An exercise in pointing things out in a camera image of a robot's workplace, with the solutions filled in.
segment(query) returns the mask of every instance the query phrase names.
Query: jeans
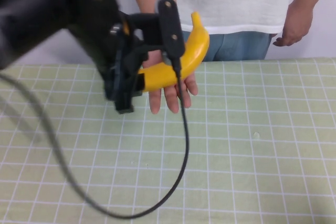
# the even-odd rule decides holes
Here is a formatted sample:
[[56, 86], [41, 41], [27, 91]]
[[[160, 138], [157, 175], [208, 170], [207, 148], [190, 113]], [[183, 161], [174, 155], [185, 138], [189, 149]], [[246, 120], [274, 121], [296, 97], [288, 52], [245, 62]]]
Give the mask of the jeans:
[[[189, 34], [183, 32], [185, 41]], [[264, 60], [271, 39], [271, 34], [255, 31], [210, 35], [209, 49], [203, 61]]]

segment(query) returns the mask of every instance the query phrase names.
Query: black wire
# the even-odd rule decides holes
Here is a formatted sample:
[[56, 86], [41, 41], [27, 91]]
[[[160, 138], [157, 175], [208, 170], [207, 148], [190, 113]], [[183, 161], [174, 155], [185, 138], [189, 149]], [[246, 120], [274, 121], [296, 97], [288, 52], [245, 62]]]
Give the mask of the black wire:
[[102, 214], [107, 215], [107, 216], [112, 217], [112, 218], [125, 219], [125, 220], [126, 219], [140, 218], [140, 217], [148, 215], [148, 214], [152, 213], [153, 211], [157, 210], [174, 193], [174, 191], [178, 187], [178, 185], [179, 185], [179, 183], [180, 183], [180, 181], [183, 177], [183, 174], [184, 174], [184, 171], [185, 171], [185, 168], [186, 168], [186, 165], [187, 165], [188, 155], [189, 155], [189, 133], [188, 133], [187, 119], [186, 119], [186, 114], [185, 114], [185, 107], [184, 107], [184, 100], [183, 100], [183, 93], [182, 93], [181, 76], [180, 76], [179, 71], [176, 71], [176, 77], [177, 77], [177, 80], [178, 80], [177, 83], [178, 83], [178, 88], [179, 88], [178, 90], [179, 90], [179, 93], [180, 93], [181, 110], [182, 110], [183, 125], [184, 125], [184, 131], [185, 131], [185, 155], [184, 155], [181, 171], [180, 171], [180, 173], [177, 177], [176, 182], [172, 186], [172, 188], [156, 205], [154, 205], [153, 207], [149, 208], [148, 210], [145, 210], [145, 211], [140, 212], [138, 214], [127, 216], [127, 215], [119, 215], [119, 214], [116, 214], [114, 212], [106, 210], [105, 208], [101, 207], [98, 203], [96, 203], [93, 199], [91, 199], [91, 197], [89, 197], [84, 192], [84, 190], [82, 190], [80, 188], [80, 186], [78, 185], [78, 183], [77, 183], [76, 179], [74, 178], [72, 172], [70, 171], [69, 167], [67, 166], [67, 164], [65, 162], [63, 152], [62, 152], [61, 147], [59, 145], [58, 139], [56, 138], [56, 135], [55, 135], [54, 129], [52, 127], [52, 124], [50, 122], [50, 119], [49, 119], [48, 115], [44, 112], [44, 109], [40, 105], [39, 100], [22, 83], [20, 83], [19, 81], [15, 80], [15, 79], [12, 79], [9, 76], [6, 76], [6, 75], [0, 73], [0, 79], [4, 82], [7, 82], [8, 84], [14, 86], [22, 94], [22, 96], [25, 97], [30, 102], [30, 105], [33, 108], [34, 112], [36, 113], [37, 117], [39, 117], [41, 119], [42, 126], [43, 126], [43, 128], [45, 129], [45, 131], [48, 135], [48, 139], [49, 139], [50, 144], [53, 148], [52, 150], [54, 152], [54, 155], [56, 156], [56, 159], [59, 163], [60, 169], [62, 170], [62, 172], [65, 175], [65, 177], [67, 178], [69, 184], [71, 185], [73, 190], [78, 194], [78, 196], [80, 198], [82, 198], [92, 208], [101, 212]]

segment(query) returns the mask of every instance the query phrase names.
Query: yellow banana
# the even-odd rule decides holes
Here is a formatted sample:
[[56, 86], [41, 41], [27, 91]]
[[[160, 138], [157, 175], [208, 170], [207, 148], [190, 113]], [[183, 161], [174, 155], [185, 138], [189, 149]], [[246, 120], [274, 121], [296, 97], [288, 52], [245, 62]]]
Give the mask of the yellow banana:
[[[185, 53], [181, 58], [181, 78], [185, 79], [192, 74], [202, 63], [208, 48], [209, 34], [202, 25], [198, 12], [191, 15], [193, 30], [185, 44]], [[139, 74], [144, 76], [144, 89], [142, 92], [151, 92], [177, 84], [177, 78], [172, 66], [159, 63], [149, 68], [140, 69]]]

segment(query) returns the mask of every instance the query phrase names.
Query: open palm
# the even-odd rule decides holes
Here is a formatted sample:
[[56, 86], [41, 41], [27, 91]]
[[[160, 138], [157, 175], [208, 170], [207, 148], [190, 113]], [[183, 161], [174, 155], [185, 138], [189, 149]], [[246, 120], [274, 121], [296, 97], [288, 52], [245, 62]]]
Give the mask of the open palm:
[[[147, 68], [160, 62], [162, 62], [161, 52], [153, 51], [149, 53], [149, 59], [148, 61], [144, 62], [143, 67]], [[173, 113], [177, 113], [179, 111], [179, 96], [180, 96], [177, 85], [164, 88], [163, 90], [168, 108]], [[198, 87], [196, 83], [195, 74], [191, 74], [185, 80], [183, 80], [182, 92], [183, 92], [182, 95], [184, 100], [184, 106], [186, 108], [189, 108], [191, 106], [190, 93], [192, 95], [198, 94]], [[161, 95], [162, 90], [156, 90], [149, 93], [149, 103], [153, 114], [157, 114], [160, 111]]]

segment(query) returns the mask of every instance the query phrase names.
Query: cutting mat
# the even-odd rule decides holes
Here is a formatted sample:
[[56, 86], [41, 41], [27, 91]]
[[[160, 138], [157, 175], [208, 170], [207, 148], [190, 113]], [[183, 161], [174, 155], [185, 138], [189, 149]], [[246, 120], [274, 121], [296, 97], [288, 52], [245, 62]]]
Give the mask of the cutting mat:
[[[332, 59], [206, 63], [187, 110], [191, 153], [171, 199], [134, 221], [106, 218], [67, 185], [43, 128], [0, 83], [1, 223], [336, 223], [336, 67]], [[93, 66], [6, 71], [45, 105], [72, 171], [122, 214], [154, 205], [184, 155], [180, 114], [147, 96], [118, 115]]]

